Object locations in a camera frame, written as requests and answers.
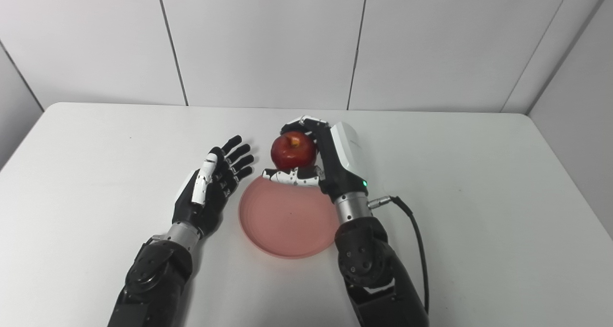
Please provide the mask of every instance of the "white table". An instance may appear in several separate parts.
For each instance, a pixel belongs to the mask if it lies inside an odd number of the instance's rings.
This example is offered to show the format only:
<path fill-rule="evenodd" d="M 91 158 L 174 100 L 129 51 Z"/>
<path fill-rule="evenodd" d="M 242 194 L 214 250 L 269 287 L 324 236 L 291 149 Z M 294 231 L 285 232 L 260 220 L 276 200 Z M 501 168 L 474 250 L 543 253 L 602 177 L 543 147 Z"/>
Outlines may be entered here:
<path fill-rule="evenodd" d="M 610 327 L 613 241 L 523 115 L 55 104 L 0 172 L 0 325 L 105 327 L 140 244 L 170 226 L 186 173 L 241 134 L 256 171 L 284 122 L 354 126 L 370 196 L 420 223 L 432 327 Z M 334 246 L 300 260 L 256 249 L 239 186 L 187 291 L 189 327 L 356 327 Z M 420 295 L 409 220 L 376 210 Z"/>

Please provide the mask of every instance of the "apple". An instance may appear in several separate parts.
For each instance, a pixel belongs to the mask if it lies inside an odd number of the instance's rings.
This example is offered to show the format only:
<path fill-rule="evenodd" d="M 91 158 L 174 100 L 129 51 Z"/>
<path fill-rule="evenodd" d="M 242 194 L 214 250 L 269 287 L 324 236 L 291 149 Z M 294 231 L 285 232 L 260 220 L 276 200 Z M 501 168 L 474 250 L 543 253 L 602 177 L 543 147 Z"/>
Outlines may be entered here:
<path fill-rule="evenodd" d="M 315 143 L 302 132 L 283 133 L 272 143 L 270 157 L 280 170 L 312 166 L 317 157 Z"/>

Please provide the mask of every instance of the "robotic hand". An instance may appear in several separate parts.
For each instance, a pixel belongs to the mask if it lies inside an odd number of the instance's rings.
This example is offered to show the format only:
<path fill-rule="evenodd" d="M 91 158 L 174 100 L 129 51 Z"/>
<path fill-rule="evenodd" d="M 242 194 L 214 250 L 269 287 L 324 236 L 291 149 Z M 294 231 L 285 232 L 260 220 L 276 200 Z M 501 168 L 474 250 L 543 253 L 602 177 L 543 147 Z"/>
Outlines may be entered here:
<path fill-rule="evenodd" d="M 299 186 L 319 185 L 336 205 L 340 220 L 335 235 L 339 270 L 347 294 L 362 327 L 427 327 L 429 319 L 427 286 L 422 305 L 402 262 L 387 242 L 387 233 L 372 209 L 390 201 L 398 204 L 416 222 L 410 209 L 398 197 L 368 202 L 362 149 L 355 130 L 339 122 L 335 126 L 304 116 L 285 124 L 281 133 L 302 131 L 316 142 L 323 169 L 317 166 L 292 170 L 265 169 L 271 181 Z M 424 283 L 427 284 L 423 244 L 416 228 Z"/>
<path fill-rule="evenodd" d="M 253 156 L 242 157 L 251 150 L 248 144 L 231 152 L 241 142 L 237 135 L 222 148 L 212 148 L 202 167 L 190 174 L 175 203 L 169 231 L 151 237 L 136 255 L 109 327 L 173 325 L 179 298 L 192 274 L 194 246 L 217 229 L 228 197 L 253 172 Z"/>

